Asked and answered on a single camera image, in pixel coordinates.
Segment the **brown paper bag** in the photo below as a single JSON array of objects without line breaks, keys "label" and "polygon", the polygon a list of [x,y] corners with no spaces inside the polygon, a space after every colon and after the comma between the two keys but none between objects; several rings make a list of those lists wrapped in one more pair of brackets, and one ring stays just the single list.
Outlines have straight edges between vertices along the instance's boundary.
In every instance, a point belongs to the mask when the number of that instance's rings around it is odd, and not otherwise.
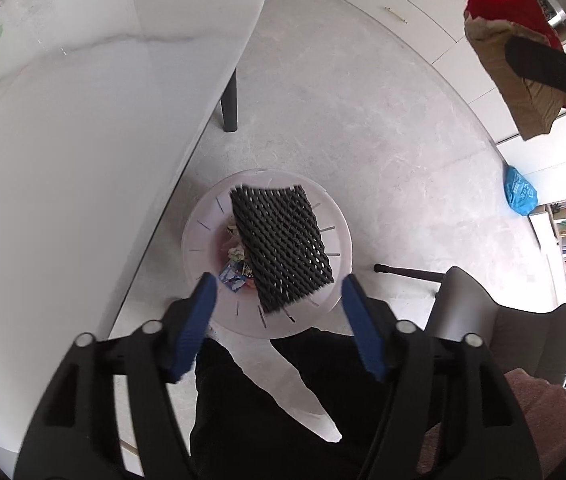
[{"label": "brown paper bag", "polygon": [[468,11],[465,12],[464,28],[482,67],[499,89],[520,136],[528,141],[549,134],[558,114],[566,108],[566,92],[518,76],[507,63],[505,45],[514,37],[531,40],[543,47],[548,47],[550,40],[521,24],[472,18]]}]

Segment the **red snack packet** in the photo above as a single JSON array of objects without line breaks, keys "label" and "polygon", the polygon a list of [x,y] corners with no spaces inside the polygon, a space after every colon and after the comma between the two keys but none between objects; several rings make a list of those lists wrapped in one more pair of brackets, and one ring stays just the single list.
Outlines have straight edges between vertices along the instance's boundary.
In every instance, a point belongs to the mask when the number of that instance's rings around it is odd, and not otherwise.
[{"label": "red snack packet", "polygon": [[464,16],[522,25],[543,36],[553,49],[563,51],[560,37],[548,24],[538,0],[467,0]]}]

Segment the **beige drawer cabinet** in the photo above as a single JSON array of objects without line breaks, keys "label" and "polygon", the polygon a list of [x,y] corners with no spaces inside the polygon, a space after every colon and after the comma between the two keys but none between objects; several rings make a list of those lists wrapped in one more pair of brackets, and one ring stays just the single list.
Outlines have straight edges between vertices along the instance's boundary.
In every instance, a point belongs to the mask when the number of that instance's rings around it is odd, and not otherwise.
[{"label": "beige drawer cabinet", "polygon": [[469,105],[494,142],[517,128],[464,35],[466,0],[346,0],[384,25],[430,64]]}]

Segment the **blue printed carton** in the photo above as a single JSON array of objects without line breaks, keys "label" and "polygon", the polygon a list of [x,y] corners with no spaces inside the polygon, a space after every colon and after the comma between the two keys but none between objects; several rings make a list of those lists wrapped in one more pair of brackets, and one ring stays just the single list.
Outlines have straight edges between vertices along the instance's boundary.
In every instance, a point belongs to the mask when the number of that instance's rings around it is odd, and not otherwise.
[{"label": "blue printed carton", "polygon": [[228,261],[219,275],[219,280],[232,292],[238,292],[245,286],[255,285],[251,268],[244,260]]}]

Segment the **black foam net sleeve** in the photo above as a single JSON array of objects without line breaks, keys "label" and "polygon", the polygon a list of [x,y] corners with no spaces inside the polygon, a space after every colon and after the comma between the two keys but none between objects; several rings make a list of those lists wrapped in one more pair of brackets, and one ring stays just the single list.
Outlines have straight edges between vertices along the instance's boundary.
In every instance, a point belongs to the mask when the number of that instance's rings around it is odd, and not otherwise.
[{"label": "black foam net sleeve", "polygon": [[261,307],[273,314],[333,284],[334,274],[304,188],[230,192],[233,216]]}]

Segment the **white trash basket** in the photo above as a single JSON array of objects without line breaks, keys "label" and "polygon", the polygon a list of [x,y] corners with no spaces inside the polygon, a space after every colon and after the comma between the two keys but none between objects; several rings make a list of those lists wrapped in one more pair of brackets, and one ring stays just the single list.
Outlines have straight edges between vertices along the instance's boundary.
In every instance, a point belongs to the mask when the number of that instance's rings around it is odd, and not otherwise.
[{"label": "white trash basket", "polygon": [[325,188],[281,170],[232,174],[199,200],[182,252],[187,277],[218,283],[214,322],[260,339],[292,336],[337,306],[352,270],[346,218]]}]

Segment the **pink blanket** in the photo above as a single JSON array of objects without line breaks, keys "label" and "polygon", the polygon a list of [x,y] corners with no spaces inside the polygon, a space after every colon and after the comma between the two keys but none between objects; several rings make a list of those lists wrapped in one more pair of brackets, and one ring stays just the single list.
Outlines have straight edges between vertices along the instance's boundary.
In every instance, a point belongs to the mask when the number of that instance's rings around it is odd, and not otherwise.
[{"label": "pink blanket", "polygon": [[505,374],[481,353],[446,369],[437,425],[419,444],[414,476],[546,479],[566,458],[566,390],[521,368]]}]

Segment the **white printed paper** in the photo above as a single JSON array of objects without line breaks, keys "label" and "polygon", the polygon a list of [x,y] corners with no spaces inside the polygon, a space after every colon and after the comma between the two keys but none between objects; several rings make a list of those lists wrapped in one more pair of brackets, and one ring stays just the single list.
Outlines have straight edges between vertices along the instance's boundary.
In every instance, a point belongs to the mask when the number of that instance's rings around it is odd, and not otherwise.
[{"label": "white printed paper", "polygon": [[246,260],[246,252],[242,243],[238,243],[228,248],[228,260],[233,262],[241,262]]}]

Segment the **blue plastic bag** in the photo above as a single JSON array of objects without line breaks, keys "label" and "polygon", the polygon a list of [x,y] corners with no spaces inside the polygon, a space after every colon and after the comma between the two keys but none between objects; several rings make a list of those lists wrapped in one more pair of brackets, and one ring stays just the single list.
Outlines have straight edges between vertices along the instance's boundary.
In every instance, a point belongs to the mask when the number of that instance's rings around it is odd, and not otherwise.
[{"label": "blue plastic bag", "polygon": [[504,177],[507,205],[521,216],[528,216],[538,206],[538,192],[513,166],[507,166]]}]

